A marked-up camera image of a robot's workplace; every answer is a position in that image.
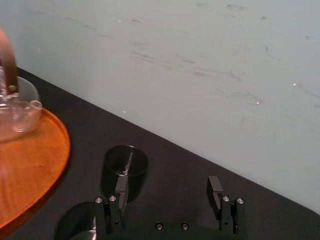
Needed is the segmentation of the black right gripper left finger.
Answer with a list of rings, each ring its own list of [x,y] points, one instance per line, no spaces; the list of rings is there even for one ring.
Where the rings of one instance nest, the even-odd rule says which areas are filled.
[[[114,193],[106,201],[94,201],[96,235],[119,234],[124,231],[123,216],[129,195],[128,176],[119,176]]]

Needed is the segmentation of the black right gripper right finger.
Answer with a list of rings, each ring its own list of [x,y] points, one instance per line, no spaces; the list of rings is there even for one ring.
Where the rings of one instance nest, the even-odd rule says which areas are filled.
[[[206,194],[215,218],[219,222],[219,231],[223,235],[246,235],[245,200],[242,197],[231,198],[224,193],[216,176],[207,178]]]

